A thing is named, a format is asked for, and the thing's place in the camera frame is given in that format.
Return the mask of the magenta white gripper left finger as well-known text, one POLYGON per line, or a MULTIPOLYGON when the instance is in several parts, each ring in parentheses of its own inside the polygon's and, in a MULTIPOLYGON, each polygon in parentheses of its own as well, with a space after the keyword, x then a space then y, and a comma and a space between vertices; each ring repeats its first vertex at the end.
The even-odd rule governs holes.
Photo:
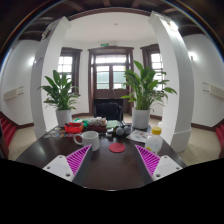
POLYGON ((44 167, 44 170, 72 182, 78 177, 81 166, 91 157, 91 153, 92 146, 87 145, 67 156, 58 155, 44 167))

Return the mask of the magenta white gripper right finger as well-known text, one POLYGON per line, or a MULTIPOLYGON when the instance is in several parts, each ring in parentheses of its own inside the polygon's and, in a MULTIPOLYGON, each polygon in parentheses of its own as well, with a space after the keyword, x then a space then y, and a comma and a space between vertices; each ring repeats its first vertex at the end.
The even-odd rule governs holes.
POLYGON ((156 181, 182 169, 168 155, 159 156, 136 145, 137 163, 144 181, 156 181))

